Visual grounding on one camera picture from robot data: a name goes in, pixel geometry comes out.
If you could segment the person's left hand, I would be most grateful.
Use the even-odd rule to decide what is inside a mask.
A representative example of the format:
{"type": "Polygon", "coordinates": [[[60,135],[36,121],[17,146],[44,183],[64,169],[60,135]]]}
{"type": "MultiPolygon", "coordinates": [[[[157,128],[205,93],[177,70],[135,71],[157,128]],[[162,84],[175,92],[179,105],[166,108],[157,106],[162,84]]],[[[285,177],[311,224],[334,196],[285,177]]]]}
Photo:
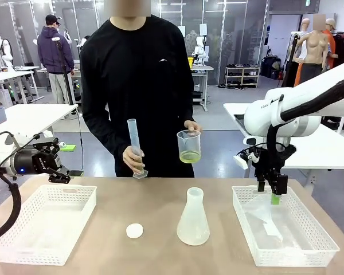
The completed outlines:
{"type": "Polygon", "coordinates": [[[186,120],[184,122],[184,126],[186,129],[188,129],[189,131],[198,131],[198,132],[202,132],[202,128],[201,126],[195,122],[195,121],[192,121],[192,120],[186,120]]]}

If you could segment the person's right hand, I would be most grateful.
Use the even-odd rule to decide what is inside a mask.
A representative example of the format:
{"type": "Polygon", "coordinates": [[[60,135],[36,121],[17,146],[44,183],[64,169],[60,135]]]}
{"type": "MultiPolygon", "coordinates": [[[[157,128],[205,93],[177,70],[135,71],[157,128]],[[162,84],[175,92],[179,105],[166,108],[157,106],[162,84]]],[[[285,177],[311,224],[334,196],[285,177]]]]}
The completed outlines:
{"type": "Polygon", "coordinates": [[[133,152],[132,146],[128,146],[123,154],[124,163],[135,173],[142,174],[144,172],[145,165],[143,164],[142,158],[144,157],[143,151],[140,151],[140,155],[133,152]]]}

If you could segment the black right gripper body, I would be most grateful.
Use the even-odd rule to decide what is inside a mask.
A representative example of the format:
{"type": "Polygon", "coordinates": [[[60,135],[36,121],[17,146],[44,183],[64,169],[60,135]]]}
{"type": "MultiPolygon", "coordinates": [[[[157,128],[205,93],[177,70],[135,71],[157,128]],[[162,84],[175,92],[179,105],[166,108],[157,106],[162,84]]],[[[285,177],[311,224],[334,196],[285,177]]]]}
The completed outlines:
{"type": "Polygon", "coordinates": [[[277,180],[281,175],[281,168],[285,161],[296,152],[296,147],[292,144],[281,146],[282,151],[276,148],[272,151],[263,147],[254,149],[254,155],[258,161],[254,163],[255,177],[257,180],[277,180]]]}

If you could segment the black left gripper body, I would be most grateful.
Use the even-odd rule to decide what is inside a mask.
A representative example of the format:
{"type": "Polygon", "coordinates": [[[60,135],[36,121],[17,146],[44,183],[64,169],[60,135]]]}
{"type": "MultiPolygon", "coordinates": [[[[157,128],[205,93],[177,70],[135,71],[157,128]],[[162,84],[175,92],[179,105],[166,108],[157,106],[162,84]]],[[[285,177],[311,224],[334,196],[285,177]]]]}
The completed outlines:
{"type": "Polygon", "coordinates": [[[58,157],[59,146],[27,146],[18,150],[10,158],[12,175],[59,175],[61,161],[58,157]]]}

